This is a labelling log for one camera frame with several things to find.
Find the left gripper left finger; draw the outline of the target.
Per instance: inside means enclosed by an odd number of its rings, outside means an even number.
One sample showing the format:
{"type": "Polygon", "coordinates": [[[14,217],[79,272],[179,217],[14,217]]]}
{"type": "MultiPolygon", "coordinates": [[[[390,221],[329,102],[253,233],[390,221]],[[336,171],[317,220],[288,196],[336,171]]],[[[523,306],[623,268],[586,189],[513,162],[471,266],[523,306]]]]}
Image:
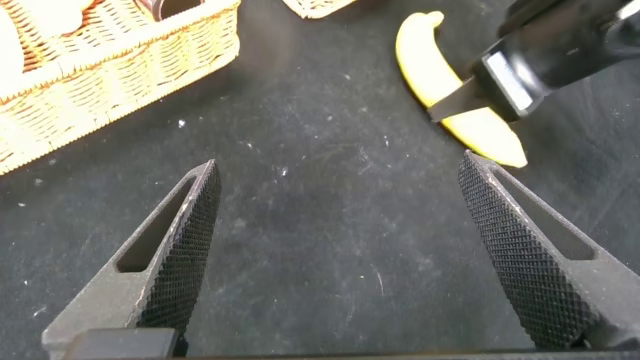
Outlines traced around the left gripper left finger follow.
{"type": "Polygon", "coordinates": [[[41,344],[61,359],[93,329],[186,332],[204,278],[220,202],[216,162],[187,172],[48,325],[41,344]]]}

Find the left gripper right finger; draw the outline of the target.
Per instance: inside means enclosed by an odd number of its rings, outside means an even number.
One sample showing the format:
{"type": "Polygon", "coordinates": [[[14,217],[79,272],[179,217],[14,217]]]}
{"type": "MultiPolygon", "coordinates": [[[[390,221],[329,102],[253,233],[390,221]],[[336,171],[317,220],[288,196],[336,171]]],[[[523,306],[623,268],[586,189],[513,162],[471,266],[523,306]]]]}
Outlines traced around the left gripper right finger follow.
{"type": "Polygon", "coordinates": [[[504,293],[537,347],[638,348],[638,274],[497,163],[467,151],[458,182],[504,293]]]}

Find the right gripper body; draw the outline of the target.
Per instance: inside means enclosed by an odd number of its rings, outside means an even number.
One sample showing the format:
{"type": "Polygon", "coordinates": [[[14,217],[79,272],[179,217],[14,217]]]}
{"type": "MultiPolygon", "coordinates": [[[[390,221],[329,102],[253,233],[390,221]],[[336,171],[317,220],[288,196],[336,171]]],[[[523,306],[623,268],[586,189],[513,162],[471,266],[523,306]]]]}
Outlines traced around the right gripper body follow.
{"type": "Polygon", "coordinates": [[[491,109],[506,122],[529,116],[551,93],[525,60],[517,40],[498,40],[471,70],[491,109]]]}

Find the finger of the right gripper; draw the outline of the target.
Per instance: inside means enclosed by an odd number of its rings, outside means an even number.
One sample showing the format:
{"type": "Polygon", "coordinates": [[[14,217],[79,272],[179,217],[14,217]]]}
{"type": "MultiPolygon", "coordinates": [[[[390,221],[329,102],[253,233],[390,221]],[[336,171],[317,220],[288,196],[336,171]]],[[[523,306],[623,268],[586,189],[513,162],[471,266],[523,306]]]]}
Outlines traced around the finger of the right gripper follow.
{"type": "Polygon", "coordinates": [[[489,105],[488,87],[484,79],[470,77],[451,94],[427,107],[432,122],[439,123],[454,115],[478,110],[489,105]]]}

